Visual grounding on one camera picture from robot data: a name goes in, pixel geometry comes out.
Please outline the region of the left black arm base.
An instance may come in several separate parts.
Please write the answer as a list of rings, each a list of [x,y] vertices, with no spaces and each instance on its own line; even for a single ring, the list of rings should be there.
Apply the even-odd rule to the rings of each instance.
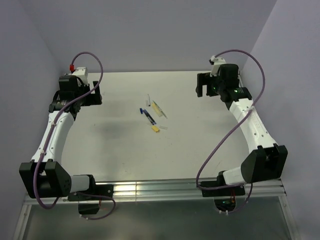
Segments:
[[[92,190],[70,193],[67,200],[69,202],[78,202],[78,213],[81,217],[88,220],[101,220],[111,215],[116,208],[113,193],[113,184],[98,184]],[[111,201],[113,205],[107,213],[98,216],[98,212],[102,210],[102,201]]]

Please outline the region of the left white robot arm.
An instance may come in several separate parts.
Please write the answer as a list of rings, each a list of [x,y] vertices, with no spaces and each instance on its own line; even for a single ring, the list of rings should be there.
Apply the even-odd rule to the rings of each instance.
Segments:
[[[19,167],[28,195],[32,199],[60,198],[79,192],[86,200],[96,197],[98,188],[90,174],[70,175],[61,165],[67,135],[82,107],[102,104],[99,82],[93,88],[85,78],[64,75],[59,90],[49,105],[46,130],[38,149],[29,162]]]

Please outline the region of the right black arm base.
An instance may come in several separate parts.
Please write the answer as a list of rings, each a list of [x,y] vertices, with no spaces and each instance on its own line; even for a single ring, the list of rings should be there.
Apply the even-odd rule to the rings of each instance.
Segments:
[[[212,190],[202,189],[201,193],[204,198],[213,198],[214,205],[219,214],[224,213],[228,215],[233,212],[237,206],[236,197],[242,197],[246,194],[243,186],[221,188],[225,186],[222,180],[201,181],[200,186],[203,188],[215,188]]]

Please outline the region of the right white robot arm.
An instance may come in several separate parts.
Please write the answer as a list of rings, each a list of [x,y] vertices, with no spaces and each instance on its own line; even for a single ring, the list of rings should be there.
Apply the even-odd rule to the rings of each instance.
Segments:
[[[212,72],[199,73],[195,89],[198,97],[202,97],[204,86],[207,96],[220,97],[247,142],[249,155],[239,167],[220,172],[212,185],[197,183],[202,190],[217,190],[222,195],[229,194],[234,187],[280,178],[288,156],[287,148],[278,145],[265,128],[249,90],[240,86],[238,70],[236,64],[223,63]]]

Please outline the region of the yellow highlighter cap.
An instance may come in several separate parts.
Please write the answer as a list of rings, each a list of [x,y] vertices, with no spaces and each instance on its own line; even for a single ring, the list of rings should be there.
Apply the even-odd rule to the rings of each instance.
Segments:
[[[153,126],[151,127],[151,129],[152,129],[155,133],[158,133],[158,132],[160,131],[160,129],[159,129],[157,126],[155,126],[155,125],[153,125]]]

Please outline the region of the yellow highlighter pen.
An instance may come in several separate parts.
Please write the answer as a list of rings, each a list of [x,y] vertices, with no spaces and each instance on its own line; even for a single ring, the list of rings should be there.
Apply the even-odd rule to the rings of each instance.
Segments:
[[[162,112],[160,111],[160,109],[157,107],[157,105],[154,102],[151,104],[151,107],[155,111],[155,113],[157,114],[158,117],[163,116]]]

